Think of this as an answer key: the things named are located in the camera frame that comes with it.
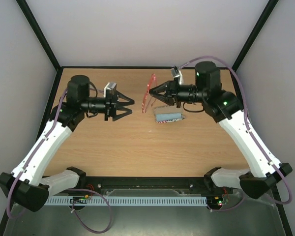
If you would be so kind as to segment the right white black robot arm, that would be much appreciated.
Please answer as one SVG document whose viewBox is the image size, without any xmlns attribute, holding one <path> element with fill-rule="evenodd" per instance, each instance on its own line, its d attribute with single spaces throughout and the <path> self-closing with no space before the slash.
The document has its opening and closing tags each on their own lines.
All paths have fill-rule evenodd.
<svg viewBox="0 0 295 236">
<path fill-rule="evenodd" d="M 238 97 L 222 88 L 220 68 L 215 63 L 197 63 L 193 85 L 182 84 L 182 73 L 177 67 L 172 69 L 172 75 L 171 81 L 151 88 L 149 94 L 171 106 L 201 103 L 204 112 L 230 135 L 249 166 L 244 170 L 211 169 L 204 176 L 207 191 L 236 188 L 258 199 L 292 172 L 289 163 L 282 163 L 266 147 L 248 121 L 247 111 Z"/>
</svg>

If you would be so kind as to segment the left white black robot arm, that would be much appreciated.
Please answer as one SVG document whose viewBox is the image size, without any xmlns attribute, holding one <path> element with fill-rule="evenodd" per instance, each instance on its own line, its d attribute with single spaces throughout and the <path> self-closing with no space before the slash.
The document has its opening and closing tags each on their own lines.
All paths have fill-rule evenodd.
<svg viewBox="0 0 295 236">
<path fill-rule="evenodd" d="M 0 187 L 7 197 L 7 207 L 14 202 L 36 212 L 49 197 L 67 189 L 84 187 L 86 173 L 75 167 L 50 177 L 43 174 L 59 147 L 84 118 L 103 114 L 105 121 L 109 118 L 116 121 L 132 114 L 129 106 L 135 103 L 117 91 L 115 82 L 107 83 L 102 97 L 91 97 L 91 89 L 95 89 L 95 85 L 89 77 L 73 76 L 29 153 L 11 173 L 1 173 Z"/>
</svg>

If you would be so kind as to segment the blue cleaning cloth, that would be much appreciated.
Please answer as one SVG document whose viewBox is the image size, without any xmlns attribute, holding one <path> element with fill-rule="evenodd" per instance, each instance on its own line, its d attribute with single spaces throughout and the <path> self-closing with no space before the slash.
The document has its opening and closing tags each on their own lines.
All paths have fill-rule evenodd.
<svg viewBox="0 0 295 236">
<path fill-rule="evenodd" d="M 156 121 L 158 123 L 162 122 L 174 122 L 183 119 L 181 113 L 167 113 L 167 114 L 156 114 Z"/>
</svg>

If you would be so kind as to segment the red thin frame sunglasses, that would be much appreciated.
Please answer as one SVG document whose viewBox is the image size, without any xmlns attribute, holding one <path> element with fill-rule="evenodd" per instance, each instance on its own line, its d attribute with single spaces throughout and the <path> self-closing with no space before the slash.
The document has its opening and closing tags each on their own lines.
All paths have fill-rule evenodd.
<svg viewBox="0 0 295 236">
<path fill-rule="evenodd" d="M 148 108 L 152 108 L 156 102 L 156 99 L 149 93 L 149 90 L 155 86 L 157 86 L 157 79 L 155 73 L 153 73 L 147 83 L 146 92 L 142 100 L 141 111 L 143 114 L 147 112 Z"/>
</svg>

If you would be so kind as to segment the patterned sunglasses case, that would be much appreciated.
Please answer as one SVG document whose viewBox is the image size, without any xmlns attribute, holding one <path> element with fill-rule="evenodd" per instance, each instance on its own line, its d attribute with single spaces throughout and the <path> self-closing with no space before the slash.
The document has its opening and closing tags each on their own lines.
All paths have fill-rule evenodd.
<svg viewBox="0 0 295 236">
<path fill-rule="evenodd" d="M 153 112 L 157 123 L 175 122 L 185 118 L 182 108 L 176 106 L 156 107 Z"/>
</svg>

